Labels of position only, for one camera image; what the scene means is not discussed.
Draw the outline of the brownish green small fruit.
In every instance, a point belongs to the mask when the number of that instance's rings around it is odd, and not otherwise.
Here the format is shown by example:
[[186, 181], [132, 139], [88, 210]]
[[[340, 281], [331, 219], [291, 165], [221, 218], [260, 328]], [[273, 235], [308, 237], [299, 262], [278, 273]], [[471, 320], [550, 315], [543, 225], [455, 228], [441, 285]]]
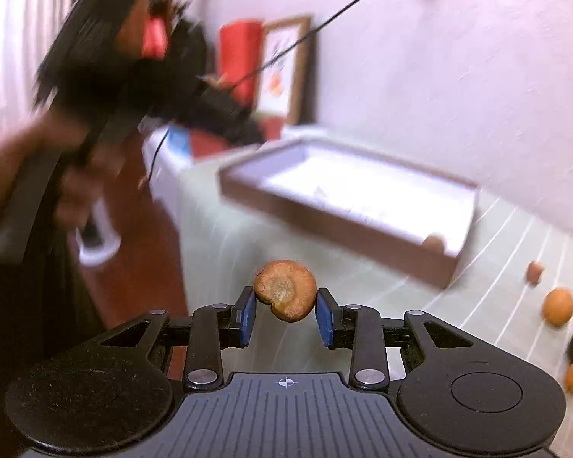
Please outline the brownish green small fruit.
[[421, 243], [421, 246], [435, 253], [445, 253], [445, 241], [441, 236], [438, 235], [427, 236]]

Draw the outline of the small carrot cylinder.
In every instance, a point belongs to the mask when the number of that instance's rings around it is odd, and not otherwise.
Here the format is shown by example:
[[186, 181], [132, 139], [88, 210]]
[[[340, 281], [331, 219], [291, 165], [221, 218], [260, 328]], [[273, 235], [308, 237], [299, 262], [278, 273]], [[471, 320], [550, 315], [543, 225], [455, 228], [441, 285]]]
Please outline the small carrot cylinder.
[[531, 286], [537, 286], [540, 283], [542, 274], [544, 274], [544, 264], [540, 261], [531, 261], [526, 270], [526, 280]]

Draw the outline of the large orange tangerine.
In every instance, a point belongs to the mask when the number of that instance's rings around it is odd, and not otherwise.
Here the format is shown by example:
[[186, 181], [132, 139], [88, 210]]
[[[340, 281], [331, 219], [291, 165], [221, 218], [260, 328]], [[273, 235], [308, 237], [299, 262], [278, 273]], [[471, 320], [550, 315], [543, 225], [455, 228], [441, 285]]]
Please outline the large orange tangerine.
[[566, 287], [556, 287], [544, 298], [541, 314], [554, 328], [561, 328], [573, 316], [573, 292]]

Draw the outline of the red hanging bag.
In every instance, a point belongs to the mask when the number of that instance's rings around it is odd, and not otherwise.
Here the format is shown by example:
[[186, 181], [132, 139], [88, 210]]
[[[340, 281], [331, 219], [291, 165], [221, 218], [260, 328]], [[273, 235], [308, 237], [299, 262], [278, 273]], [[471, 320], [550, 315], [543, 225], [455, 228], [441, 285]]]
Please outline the red hanging bag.
[[165, 15], [149, 11], [144, 22], [141, 57], [163, 59], [167, 53], [169, 42], [170, 28], [166, 25]]

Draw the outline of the brown cardboard tray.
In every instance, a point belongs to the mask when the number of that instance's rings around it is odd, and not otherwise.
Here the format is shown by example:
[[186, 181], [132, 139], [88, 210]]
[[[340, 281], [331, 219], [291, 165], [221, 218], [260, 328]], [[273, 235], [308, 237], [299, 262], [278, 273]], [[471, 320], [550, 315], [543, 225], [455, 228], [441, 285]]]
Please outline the brown cardboard tray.
[[[471, 234], [479, 187], [462, 177], [327, 137], [266, 144], [218, 172], [223, 197], [438, 289]], [[445, 253], [421, 246], [441, 236]]]

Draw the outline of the white round object on floor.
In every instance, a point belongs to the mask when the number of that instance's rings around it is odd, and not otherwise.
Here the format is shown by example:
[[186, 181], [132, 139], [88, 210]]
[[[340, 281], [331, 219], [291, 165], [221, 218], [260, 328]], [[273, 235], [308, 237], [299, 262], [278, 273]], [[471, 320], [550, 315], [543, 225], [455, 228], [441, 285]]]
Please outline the white round object on floor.
[[84, 227], [77, 229], [78, 258], [85, 267], [98, 267], [110, 261], [120, 250], [121, 236], [112, 226], [105, 199], [94, 204]]

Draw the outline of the wooden picture frame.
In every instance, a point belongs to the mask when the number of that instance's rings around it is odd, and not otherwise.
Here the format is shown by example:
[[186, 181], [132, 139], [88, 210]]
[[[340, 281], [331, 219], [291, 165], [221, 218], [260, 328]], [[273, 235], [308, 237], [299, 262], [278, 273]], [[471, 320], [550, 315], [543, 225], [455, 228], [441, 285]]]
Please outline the wooden picture frame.
[[307, 39], [312, 15], [300, 15], [268, 22], [263, 26], [262, 70], [257, 79], [256, 112], [280, 117], [286, 124], [299, 123], [309, 53]]

